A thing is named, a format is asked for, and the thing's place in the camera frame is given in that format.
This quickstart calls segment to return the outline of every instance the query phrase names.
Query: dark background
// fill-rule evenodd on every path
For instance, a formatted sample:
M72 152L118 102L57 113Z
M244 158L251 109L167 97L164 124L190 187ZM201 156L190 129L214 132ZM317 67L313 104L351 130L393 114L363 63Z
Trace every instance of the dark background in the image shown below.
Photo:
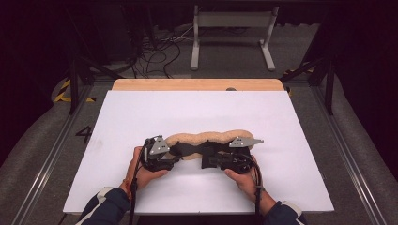
M52 91L68 76L75 54L109 64L129 61L140 51L142 8L125 7L123 11L116 5L75 5L66 9L39 1L3 1L0 7L1 164L25 131L53 106ZM397 9L376 1L334 11L324 6L280 7L277 20L281 25L312 24L329 15L305 60L333 49L345 95L395 178ZM193 6L152 7L151 19L160 29L172 30L191 23L192 12Z

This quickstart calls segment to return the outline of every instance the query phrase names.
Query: tan foam block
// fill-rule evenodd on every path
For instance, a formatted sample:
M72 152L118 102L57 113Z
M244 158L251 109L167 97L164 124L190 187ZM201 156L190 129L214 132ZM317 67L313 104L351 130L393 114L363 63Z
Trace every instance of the tan foam block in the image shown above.
M172 147L177 143L187 143L194 146L197 146L204 142L215 142L215 143L229 143L234 140L236 137L240 138L253 138L251 132L244 129L234 129L229 130L224 133L220 132L203 132L198 134L189 134L189 133L178 133L174 134L165 139L167 146ZM173 158L174 156L170 153L166 154L167 158ZM194 158L201 158L202 155L200 153L194 153L192 155L183 157L184 160L190 160Z

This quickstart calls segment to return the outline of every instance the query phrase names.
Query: sleeve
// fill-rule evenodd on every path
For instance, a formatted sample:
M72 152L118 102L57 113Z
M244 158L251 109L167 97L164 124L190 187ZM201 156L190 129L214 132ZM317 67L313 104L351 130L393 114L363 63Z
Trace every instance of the sleeve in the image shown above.
M265 216L264 225L303 225L307 224L304 215L290 202L278 201Z
M87 203L76 225L116 225L130 210L127 194L118 187L104 187Z

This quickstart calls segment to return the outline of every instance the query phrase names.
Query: metal bracket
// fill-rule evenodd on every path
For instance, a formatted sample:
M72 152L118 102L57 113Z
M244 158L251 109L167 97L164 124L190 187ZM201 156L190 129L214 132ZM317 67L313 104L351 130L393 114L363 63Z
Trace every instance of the metal bracket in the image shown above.
M167 143L162 136L158 136L152 148L150 149L149 154L157 155L168 151L170 151L170 147L167 146Z
M232 142L229 143L230 147L248 147L257 143L263 143L264 140L251 139L251 138L240 138L236 137Z

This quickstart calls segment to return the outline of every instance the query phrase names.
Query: white table surface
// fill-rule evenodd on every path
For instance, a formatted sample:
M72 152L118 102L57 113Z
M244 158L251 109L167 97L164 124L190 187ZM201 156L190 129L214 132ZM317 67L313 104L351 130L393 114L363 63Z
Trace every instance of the white table surface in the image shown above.
M118 187L135 146L162 135L246 129L265 142L254 146L264 187L303 211L332 211L289 96L284 91L109 91L65 203L81 213L103 187ZM138 215L250 214L254 206L219 168L201 159L179 161L137 196Z

